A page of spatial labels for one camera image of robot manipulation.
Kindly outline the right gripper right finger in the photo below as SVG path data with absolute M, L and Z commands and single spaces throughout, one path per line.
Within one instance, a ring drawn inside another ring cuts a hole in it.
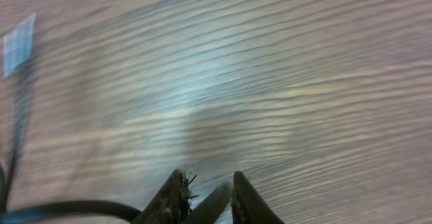
M 236 171 L 232 191 L 233 224 L 284 224 L 241 171 Z

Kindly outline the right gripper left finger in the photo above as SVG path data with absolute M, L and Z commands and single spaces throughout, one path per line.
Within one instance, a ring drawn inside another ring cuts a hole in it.
M 190 214 L 189 179 L 175 169 L 144 210 L 131 224 L 178 224 Z

